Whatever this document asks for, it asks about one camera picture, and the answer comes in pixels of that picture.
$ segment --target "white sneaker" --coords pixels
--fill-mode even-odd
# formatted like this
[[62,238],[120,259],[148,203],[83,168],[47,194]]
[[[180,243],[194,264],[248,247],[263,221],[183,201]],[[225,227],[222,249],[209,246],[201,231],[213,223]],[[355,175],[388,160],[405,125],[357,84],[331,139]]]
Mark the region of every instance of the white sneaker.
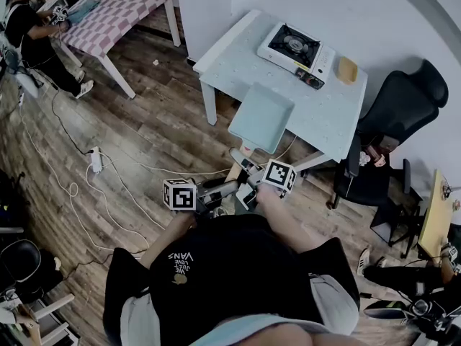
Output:
[[213,209],[213,217],[217,218],[218,216],[228,216],[228,211],[222,206],[218,206]]
[[84,71],[79,71],[79,74],[77,74],[77,77],[75,77],[75,80],[78,83],[81,83],[85,78],[85,72]]
[[363,277],[363,271],[368,265],[370,265],[370,251],[369,249],[365,249],[360,254],[359,264],[357,265],[357,275]]
[[385,258],[385,257],[381,257],[377,262],[376,262],[376,266],[378,268],[384,268],[386,266],[386,264],[388,263],[388,260]]
[[80,93],[75,96],[76,99],[80,99],[82,96],[84,96],[87,92],[90,92],[91,89],[93,88],[94,81],[88,81],[85,82],[84,84],[80,85]]

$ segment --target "checkered tablecloth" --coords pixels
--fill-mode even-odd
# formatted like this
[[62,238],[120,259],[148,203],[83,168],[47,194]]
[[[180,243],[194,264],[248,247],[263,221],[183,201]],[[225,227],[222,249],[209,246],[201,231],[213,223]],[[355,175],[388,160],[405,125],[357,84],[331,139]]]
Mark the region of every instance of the checkered tablecloth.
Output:
[[[79,0],[70,12],[87,0]],[[104,57],[115,43],[166,0],[96,0],[99,5],[69,31],[61,34],[66,45],[92,56]]]

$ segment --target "hand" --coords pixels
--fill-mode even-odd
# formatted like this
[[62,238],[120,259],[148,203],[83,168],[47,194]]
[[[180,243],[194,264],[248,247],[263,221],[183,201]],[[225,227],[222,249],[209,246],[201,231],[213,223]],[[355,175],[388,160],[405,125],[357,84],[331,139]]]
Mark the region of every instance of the hand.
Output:
[[70,27],[69,22],[67,22],[66,20],[59,24],[59,30],[61,32],[66,32],[69,29],[69,27]]
[[262,182],[258,185],[257,189],[258,193],[256,194],[256,201],[260,204],[270,200],[271,198],[279,199],[279,190],[269,183]]
[[170,222],[169,226],[175,226],[179,229],[187,231],[190,227],[194,228],[197,225],[195,215],[192,212],[180,211],[176,214],[174,219]]

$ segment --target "table leg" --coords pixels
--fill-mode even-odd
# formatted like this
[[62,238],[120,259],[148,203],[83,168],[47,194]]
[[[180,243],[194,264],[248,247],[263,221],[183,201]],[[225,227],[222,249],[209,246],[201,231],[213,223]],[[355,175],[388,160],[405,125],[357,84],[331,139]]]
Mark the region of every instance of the table leg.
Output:
[[304,169],[312,168],[316,165],[325,163],[326,161],[331,160],[331,157],[325,155],[322,151],[316,151],[315,153],[309,155],[307,158],[296,161],[292,165],[295,168],[295,171],[301,172]]
[[130,87],[130,85],[126,82],[126,80],[122,77],[120,72],[115,68],[115,65],[111,62],[108,56],[105,56],[103,58],[98,57],[99,61],[101,64],[107,69],[109,74],[112,76],[112,78],[122,87],[123,91],[126,92],[126,94],[133,98],[136,96],[135,92],[133,89]]
[[76,66],[79,68],[82,66],[80,60],[72,53],[72,51],[70,51],[65,43],[61,42],[61,49],[63,49],[63,52],[75,63]]
[[170,26],[171,36],[173,36],[173,44],[175,46],[181,45],[181,38],[179,37],[178,24],[176,23],[176,15],[174,15],[173,0],[165,1],[166,18]]
[[209,84],[200,81],[202,86],[203,102],[205,103],[205,112],[207,113],[207,119],[209,124],[216,124],[216,98],[215,98],[215,87],[211,87]]
[[[249,158],[253,154],[253,150],[246,148],[243,145],[240,146],[240,152],[243,155],[245,155],[247,158]],[[232,164],[232,168],[230,168],[228,176],[225,178],[225,182],[229,182],[234,179],[237,179],[241,171],[242,171],[242,167],[240,166],[240,164],[234,162],[234,164]]]

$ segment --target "power strip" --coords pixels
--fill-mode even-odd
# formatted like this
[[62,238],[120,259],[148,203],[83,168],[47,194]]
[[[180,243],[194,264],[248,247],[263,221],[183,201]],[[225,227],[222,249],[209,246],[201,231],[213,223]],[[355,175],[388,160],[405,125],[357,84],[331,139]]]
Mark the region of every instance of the power strip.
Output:
[[93,166],[93,172],[99,174],[102,172],[102,160],[99,147],[95,146],[91,150],[93,151],[91,153],[91,165]]

